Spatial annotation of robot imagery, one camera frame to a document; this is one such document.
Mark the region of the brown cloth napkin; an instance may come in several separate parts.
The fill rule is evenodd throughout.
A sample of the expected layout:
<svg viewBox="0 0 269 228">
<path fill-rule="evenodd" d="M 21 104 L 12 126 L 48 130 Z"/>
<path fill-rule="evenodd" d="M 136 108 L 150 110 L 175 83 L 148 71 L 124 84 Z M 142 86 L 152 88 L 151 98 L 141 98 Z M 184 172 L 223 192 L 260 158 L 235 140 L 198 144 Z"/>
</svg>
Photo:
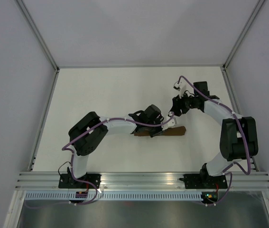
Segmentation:
<svg viewBox="0 0 269 228">
<path fill-rule="evenodd" d="M 154 131 L 142 131 L 134 133 L 138 137 L 150 136 L 151 138 L 155 136 L 183 136 L 186 133 L 186 128 L 184 126 L 167 128 L 165 130 L 154 130 Z"/>
</svg>

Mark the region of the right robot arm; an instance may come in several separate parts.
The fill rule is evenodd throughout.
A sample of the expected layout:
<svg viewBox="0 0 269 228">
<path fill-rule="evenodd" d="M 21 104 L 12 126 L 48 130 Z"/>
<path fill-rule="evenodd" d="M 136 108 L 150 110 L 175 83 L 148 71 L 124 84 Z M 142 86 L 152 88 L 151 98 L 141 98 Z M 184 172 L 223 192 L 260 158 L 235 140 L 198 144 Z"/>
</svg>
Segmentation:
<svg viewBox="0 0 269 228">
<path fill-rule="evenodd" d="M 190 109 L 198 109 L 212 117 L 220 126 L 221 134 L 218 154 L 205 163 L 198 175 L 193 177 L 192 184 L 186 184 L 186 188 L 210 189 L 216 184 L 226 188 L 225 173 L 237 165 L 244 174 L 249 175 L 251 165 L 243 168 L 239 162 L 250 159 L 259 152 L 256 121 L 251 116 L 242 116 L 228 106 L 224 105 L 220 98 L 211 95 L 206 81 L 191 84 L 193 93 L 188 93 L 183 81 L 174 83 L 174 89 L 179 94 L 172 99 L 170 109 L 175 116 L 186 114 Z"/>
</svg>

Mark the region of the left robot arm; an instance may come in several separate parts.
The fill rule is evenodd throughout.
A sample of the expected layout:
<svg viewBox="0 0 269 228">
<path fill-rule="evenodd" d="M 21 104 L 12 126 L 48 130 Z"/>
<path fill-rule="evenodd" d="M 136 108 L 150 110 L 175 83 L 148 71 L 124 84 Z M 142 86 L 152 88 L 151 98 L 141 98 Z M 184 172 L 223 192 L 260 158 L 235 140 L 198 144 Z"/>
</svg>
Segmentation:
<svg viewBox="0 0 269 228">
<path fill-rule="evenodd" d="M 60 175 L 60 189 L 99 188 L 94 174 L 87 173 L 89 155 L 96 150 L 105 136 L 113 134 L 146 133 L 153 137 L 162 132 L 165 124 L 161 111 L 155 105 L 148 106 L 123 117 L 103 117 L 89 112 L 68 132 L 69 143 L 62 151 L 70 151 L 71 161 L 66 174 Z"/>
</svg>

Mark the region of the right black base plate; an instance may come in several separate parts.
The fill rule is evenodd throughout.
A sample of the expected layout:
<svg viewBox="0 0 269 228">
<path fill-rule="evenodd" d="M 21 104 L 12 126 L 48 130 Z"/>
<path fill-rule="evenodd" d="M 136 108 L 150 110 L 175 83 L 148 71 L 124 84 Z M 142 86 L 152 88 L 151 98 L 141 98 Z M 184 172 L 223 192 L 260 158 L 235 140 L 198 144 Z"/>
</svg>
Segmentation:
<svg viewBox="0 0 269 228">
<path fill-rule="evenodd" d="M 216 189 L 227 189 L 228 184 L 226 177 L 221 176 L 206 176 L 202 177 L 200 174 L 184 174 L 183 177 L 179 178 L 188 190 L 201 189 L 201 190 L 216 190 Z"/>
</svg>

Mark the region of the right aluminium frame post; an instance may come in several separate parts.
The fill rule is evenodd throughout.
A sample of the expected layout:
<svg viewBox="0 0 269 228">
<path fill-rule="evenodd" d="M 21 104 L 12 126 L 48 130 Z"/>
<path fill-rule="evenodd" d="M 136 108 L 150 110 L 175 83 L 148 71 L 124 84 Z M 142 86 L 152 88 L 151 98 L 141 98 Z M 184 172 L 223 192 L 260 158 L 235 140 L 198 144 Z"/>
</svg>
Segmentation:
<svg viewBox="0 0 269 228">
<path fill-rule="evenodd" d="M 230 65 L 231 61 L 233 60 L 235 54 L 237 53 L 238 49 L 240 48 L 242 42 L 244 41 L 246 35 L 248 34 L 250 28 L 252 27 L 254 21 L 256 20 L 259 12 L 262 10 L 263 6 L 265 5 L 266 0 L 258 0 L 256 5 L 254 6 L 251 14 L 249 15 L 247 21 L 243 29 L 241 30 L 239 36 L 237 37 L 231 51 L 229 52 L 226 61 L 222 64 L 221 70 L 226 71 L 228 66 Z"/>
</svg>

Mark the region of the aluminium frame post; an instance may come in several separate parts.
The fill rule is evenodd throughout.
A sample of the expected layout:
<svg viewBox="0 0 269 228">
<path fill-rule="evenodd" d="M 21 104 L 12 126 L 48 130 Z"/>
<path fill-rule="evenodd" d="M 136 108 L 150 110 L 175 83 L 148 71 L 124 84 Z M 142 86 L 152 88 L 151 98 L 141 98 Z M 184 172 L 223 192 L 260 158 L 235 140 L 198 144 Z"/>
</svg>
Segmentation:
<svg viewBox="0 0 269 228">
<path fill-rule="evenodd" d="M 31 29 L 35 39 L 37 40 L 39 46 L 41 47 L 42 52 L 44 53 L 47 61 L 50 63 L 52 68 L 54 69 L 55 72 L 59 71 L 59 66 L 57 65 L 56 61 L 54 60 L 45 40 L 43 39 L 33 17 L 31 16 L 25 2 L 23 0 L 14 0 L 16 3 L 19 11 L 23 15 L 26 23 L 28 24 L 29 28 Z"/>
<path fill-rule="evenodd" d="M 242 42 L 244 41 L 246 35 L 248 34 L 250 28 L 252 27 L 254 21 L 256 20 L 259 12 L 262 10 L 263 6 L 265 5 L 266 0 L 258 0 L 256 5 L 254 6 L 251 14 L 249 15 L 247 21 L 243 29 L 241 30 L 239 36 L 237 37 L 231 51 L 229 52 L 226 61 L 222 64 L 221 70 L 226 71 L 228 66 L 230 65 L 231 61 L 233 60 L 235 54 L 237 53 L 238 49 L 240 48 Z"/>
</svg>

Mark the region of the aluminium front rail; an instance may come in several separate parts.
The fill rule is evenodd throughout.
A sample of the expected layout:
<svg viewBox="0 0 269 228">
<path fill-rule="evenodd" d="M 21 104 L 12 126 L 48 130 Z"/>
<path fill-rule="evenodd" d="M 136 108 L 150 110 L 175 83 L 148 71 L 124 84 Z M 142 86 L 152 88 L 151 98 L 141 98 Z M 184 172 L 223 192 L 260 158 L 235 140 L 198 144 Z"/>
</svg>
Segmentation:
<svg viewBox="0 0 269 228">
<path fill-rule="evenodd" d="M 202 182 L 196 172 L 101 172 L 94 184 L 108 191 L 186 191 L 200 190 Z M 265 172 L 253 172 L 250 175 L 241 172 L 227 174 L 216 182 L 228 185 L 231 191 L 269 191 L 269 175 Z M 60 175 L 56 172 L 21 172 L 14 185 L 15 190 L 60 190 Z"/>
</svg>

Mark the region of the left aluminium frame post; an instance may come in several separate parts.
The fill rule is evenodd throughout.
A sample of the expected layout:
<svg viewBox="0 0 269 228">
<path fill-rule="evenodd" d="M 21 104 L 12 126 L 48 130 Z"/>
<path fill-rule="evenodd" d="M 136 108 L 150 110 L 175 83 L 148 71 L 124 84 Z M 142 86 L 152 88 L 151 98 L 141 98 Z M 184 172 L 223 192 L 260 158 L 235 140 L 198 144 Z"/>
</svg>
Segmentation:
<svg viewBox="0 0 269 228">
<path fill-rule="evenodd" d="M 37 40 L 39 46 L 41 47 L 42 52 L 44 53 L 47 61 L 50 63 L 52 68 L 54 69 L 55 72 L 59 71 L 59 66 L 57 65 L 56 61 L 54 60 L 45 40 L 43 39 L 33 17 L 31 16 L 25 2 L 23 0 L 14 0 L 16 3 L 19 11 L 23 15 L 26 23 L 28 24 L 29 28 L 31 29 L 35 39 Z"/>
</svg>

